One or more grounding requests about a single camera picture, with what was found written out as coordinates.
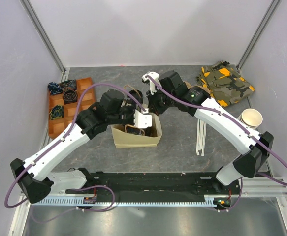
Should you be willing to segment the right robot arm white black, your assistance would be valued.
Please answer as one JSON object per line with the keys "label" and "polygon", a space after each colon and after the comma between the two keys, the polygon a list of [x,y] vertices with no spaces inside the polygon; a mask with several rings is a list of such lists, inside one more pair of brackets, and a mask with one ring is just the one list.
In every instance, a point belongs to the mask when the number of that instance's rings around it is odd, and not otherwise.
{"label": "right robot arm white black", "polygon": [[162,75],[149,72],[142,77],[150,85],[147,91],[148,108],[156,115],[176,107],[210,125],[229,140],[240,156],[222,166],[211,181],[212,190],[223,193],[234,181],[253,178],[270,155],[274,137],[249,128],[227,112],[201,86],[189,86],[171,70]]}

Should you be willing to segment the brown cardboard cup carrier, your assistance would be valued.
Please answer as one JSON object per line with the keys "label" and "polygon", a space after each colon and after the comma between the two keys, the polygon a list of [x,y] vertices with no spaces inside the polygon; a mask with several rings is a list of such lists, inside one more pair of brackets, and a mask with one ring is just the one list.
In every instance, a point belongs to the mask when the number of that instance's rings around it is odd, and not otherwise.
{"label": "brown cardboard cup carrier", "polygon": [[184,81],[184,83],[186,84],[187,88],[188,89],[191,89],[193,87],[199,87],[201,88],[202,90],[204,90],[206,93],[208,93],[209,95],[211,94],[209,89],[207,87],[204,87],[204,86],[199,86],[199,85],[191,85],[189,82],[187,81]]}

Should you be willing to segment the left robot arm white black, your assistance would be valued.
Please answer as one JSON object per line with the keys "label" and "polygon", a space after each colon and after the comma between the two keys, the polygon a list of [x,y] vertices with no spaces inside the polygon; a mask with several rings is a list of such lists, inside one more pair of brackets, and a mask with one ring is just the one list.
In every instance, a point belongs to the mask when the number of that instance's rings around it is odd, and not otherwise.
{"label": "left robot arm white black", "polygon": [[106,131],[113,124],[134,124],[143,99],[134,91],[124,95],[118,90],[105,92],[99,102],[81,111],[68,127],[38,153],[21,160],[14,159],[10,167],[27,200],[34,204],[51,192],[79,189],[90,193],[94,182],[87,170],[79,168],[72,172],[54,173],[52,170],[78,147]]}

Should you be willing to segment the black plastic cup lid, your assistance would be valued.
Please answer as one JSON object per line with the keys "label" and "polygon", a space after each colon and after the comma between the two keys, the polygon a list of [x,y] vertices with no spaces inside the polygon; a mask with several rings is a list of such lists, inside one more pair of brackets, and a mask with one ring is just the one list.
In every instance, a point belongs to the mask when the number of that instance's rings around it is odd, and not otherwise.
{"label": "black plastic cup lid", "polygon": [[147,132],[145,131],[145,129],[138,128],[138,127],[135,127],[133,125],[127,124],[124,126],[124,128],[125,128],[125,132],[129,133],[129,134],[141,135],[141,136],[147,135]]}

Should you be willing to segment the beige paper bag with handles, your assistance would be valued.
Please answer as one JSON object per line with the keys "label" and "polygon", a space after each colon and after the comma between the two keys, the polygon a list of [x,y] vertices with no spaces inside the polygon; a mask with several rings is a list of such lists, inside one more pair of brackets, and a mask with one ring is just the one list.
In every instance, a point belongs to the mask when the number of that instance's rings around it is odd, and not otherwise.
{"label": "beige paper bag with handles", "polygon": [[146,136],[126,133],[125,125],[112,125],[111,130],[116,148],[156,147],[162,137],[162,128],[159,117],[153,113],[152,116],[153,125],[145,129]]}

